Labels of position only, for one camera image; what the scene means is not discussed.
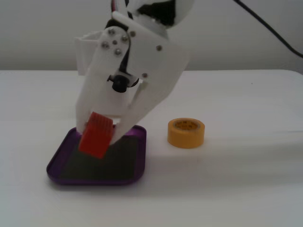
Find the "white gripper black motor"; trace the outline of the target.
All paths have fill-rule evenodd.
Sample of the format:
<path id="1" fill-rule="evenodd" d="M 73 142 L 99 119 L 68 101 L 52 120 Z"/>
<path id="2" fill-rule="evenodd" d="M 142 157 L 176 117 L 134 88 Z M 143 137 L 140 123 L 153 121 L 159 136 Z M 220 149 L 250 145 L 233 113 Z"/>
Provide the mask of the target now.
<path id="1" fill-rule="evenodd" d="M 76 129 L 83 132 L 107 80 L 114 88 L 128 88 L 143 80 L 115 127 L 111 144 L 172 92 L 184 71 L 188 53 L 168 38 L 168 26 L 148 15 L 115 10 L 85 74 L 76 102 Z"/>

